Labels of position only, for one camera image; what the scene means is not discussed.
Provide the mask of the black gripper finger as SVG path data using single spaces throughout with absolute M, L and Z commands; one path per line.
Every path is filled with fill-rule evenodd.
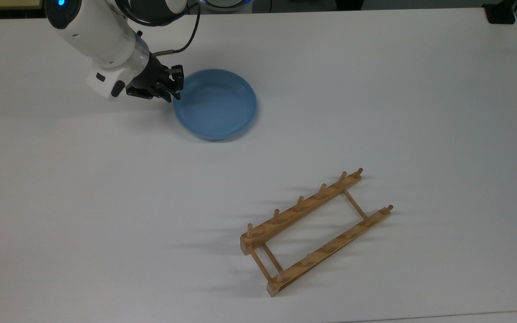
M 174 85 L 172 86 L 174 93 L 179 93 L 184 88 L 184 68 L 181 64 L 170 68 L 170 77 Z
M 169 103 L 172 103 L 174 100 L 181 100 L 180 92 L 155 91 L 152 93 L 152 96 L 162 98 Z

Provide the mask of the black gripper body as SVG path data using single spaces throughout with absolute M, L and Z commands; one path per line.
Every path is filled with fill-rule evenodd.
M 150 55 L 146 67 L 127 85 L 127 95 L 142 99 L 152 99 L 154 98 L 152 96 L 153 92 L 165 91 L 162 89 L 162 86 L 168 80 L 168 76 L 166 66 Z

